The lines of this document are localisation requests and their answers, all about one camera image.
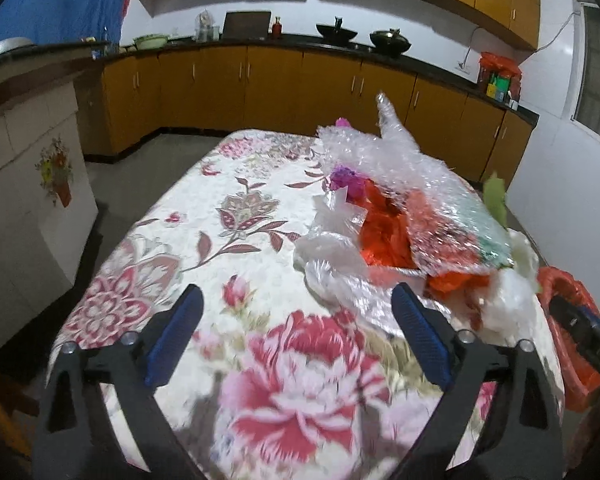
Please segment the screw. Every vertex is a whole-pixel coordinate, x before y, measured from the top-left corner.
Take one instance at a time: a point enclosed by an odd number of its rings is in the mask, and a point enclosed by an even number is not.
[[[458,339],[465,345],[469,345],[475,341],[475,334],[471,330],[461,330],[458,332]]]
[[[125,332],[120,338],[120,342],[124,346],[132,346],[135,345],[139,338],[138,332]]]
[[[60,351],[63,354],[72,354],[78,349],[78,344],[74,341],[67,341],[66,343],[62,343],[60,347]]]
[[[536,349],[536,346],[531,341],[529,341],[529,339],[521,339],[520,341],[518,341],[518,345],[520,345],[520,349],[523,352],[531,353]]]

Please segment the red bottle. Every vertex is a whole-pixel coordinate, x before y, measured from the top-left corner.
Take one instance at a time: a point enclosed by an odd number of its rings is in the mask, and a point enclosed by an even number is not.
[[[276,16],[276,22],[271,25],[271,35],[274,38],[279,38],[282,35],[282,23],[280,23],[280,16]]]

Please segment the blue curtain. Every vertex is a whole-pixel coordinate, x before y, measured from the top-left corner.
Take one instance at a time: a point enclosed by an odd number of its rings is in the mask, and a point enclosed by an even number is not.
[[[124,0],[4,0],[0,40],[24,36],[37,44],[102,39],[120,41]]]

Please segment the floral tablecloth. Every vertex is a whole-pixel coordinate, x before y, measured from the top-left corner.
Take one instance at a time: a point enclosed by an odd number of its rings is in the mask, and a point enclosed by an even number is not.
[[[321,306],[294,269],[293,241],[328,187],[319,152],[318,139],[257,130],[220,142],[133,226],[56,340],[53,357],[67,340],[110,344],[200,286],[202,322],[155,399],[210,478],[384,478],[441,396],[403,339]],[[104,395],[126,458],[146,467],[115,391]]]

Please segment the pile of plastic bags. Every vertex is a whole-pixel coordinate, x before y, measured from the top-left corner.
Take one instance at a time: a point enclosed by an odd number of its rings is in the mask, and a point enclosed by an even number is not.
[[[533,338],[538,258],[528,240],[421,153],[382,94],[378,110],[381,138],[346,123],[318,129],[331,190],[315,197],[314,222],[296,240],[309,288],[400,335],[390,298],[406,281],[457,329],[497,344]]]

